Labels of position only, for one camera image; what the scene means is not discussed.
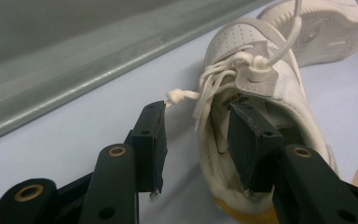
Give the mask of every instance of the shoelace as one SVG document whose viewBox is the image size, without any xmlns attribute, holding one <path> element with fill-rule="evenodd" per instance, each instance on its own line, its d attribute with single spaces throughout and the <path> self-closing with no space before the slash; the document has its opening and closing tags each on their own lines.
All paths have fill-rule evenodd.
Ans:
<svg viewBox="0 0 358 224">
<path fill-rule="evenodd" d="M 196 121 L 195 130 L 203 129 L 208 115 L 211 111 L 213 97 L 228 88 L 235 88 L 235 82 L 228 82 L 221 86 L 222 80 L 226 76 L 237 75 L 235 67 L 238 63 L 245 63 L 249 66 L 252 73 L 251 77 L 255 81 L 262 80 L 263 77 L 268 76 L 272 66 L 285 55 L 295 43 L 302 26 L 300 17 L 301 0 L 296 0 L 294 25 L 290 35 L 287 37 L 283 48 L 279 49 L 277 53 L 266 59 L 260 55 L 253 57 L 253 55 L 245 52 L 237 52 L 228 59 L 209 65 L 205 68 L 204 73 L 200 77 L 199 90 L 195 91 L 182 91 L 175 89 L 167 92 L 168 100 L 165 102 L 167 108 L 179 104 L 183 100 L 192 99 L 198 100 L 196 108 L 193 113 L 193 118 Z M 246 46 L 242 50 L 252 48 L 253 46 Z"/>
</svg>

